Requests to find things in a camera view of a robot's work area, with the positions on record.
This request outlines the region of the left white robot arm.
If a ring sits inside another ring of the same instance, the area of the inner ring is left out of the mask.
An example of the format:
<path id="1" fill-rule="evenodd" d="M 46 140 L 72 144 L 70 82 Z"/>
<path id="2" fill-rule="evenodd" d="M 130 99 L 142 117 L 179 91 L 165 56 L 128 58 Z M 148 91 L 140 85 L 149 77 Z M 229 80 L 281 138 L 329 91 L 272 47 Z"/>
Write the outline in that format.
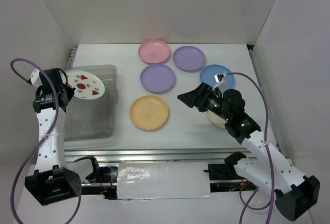
<path id="1" fill-rule="evenodd" d="M 30 81 L 37 89 L 32 106 L 43 143 L 38 147 L 33 175 L 25 177 L 25 187 L 41 205 L 79 197 L 80 176 L 68 169 L 64 157 L 66 110 L 74 88 L 59 68 L 46 70 L 44 74 L 34 70 Z"/>

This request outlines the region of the yellow bear plastic plate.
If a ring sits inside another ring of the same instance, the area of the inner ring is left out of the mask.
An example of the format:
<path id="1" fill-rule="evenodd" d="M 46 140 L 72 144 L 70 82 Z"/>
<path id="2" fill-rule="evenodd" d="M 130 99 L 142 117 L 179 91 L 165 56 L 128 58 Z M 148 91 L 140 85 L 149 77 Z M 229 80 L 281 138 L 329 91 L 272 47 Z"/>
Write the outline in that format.
<path id="1" fill-rule="evenodd" d="M 137 128 L 151 131 L 166 123 L 169 117 L 169 107 L 162 98 L 145 95 L 132 103 L 129 115 Z"/>

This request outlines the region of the white watermelon pattern plate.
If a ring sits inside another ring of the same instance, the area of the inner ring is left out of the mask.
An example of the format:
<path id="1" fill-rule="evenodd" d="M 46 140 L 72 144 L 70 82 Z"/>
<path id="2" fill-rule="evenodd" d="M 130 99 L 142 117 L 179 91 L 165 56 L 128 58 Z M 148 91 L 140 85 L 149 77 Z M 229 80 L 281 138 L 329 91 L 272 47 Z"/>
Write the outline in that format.
<path id="1" fill-rule="evenodd" d="M 64 71 L 68 78 L 68 83 L 75 88 L 74 97 L 83 100 L 95 100 L 105 93 L 105 85 L 94 74 L 77 69 Z"/>

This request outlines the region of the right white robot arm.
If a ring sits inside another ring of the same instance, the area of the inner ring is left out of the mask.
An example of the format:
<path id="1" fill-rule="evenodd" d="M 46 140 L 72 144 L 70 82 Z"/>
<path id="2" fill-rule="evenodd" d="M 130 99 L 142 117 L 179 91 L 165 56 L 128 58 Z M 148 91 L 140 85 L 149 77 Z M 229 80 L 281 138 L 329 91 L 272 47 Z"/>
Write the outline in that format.
<path id="1" fill-rule="evenodd" d="M 258 163 L 236 152 L 224 166 L 229 178 L 244 177 L 270 194 L 271 206 L 289 221 L 296 221 L 314 206 L 319 197 L 320 181 L 297 169 L 281 152 L 267 142 L 261 127 L 245 112 L 239 91 L 218 94 L 206 83 L 178 95 L 178 100 L 200 112 L 210 111 L 225 121 L 225 129 L 239 144 L 251 152 Z"/>

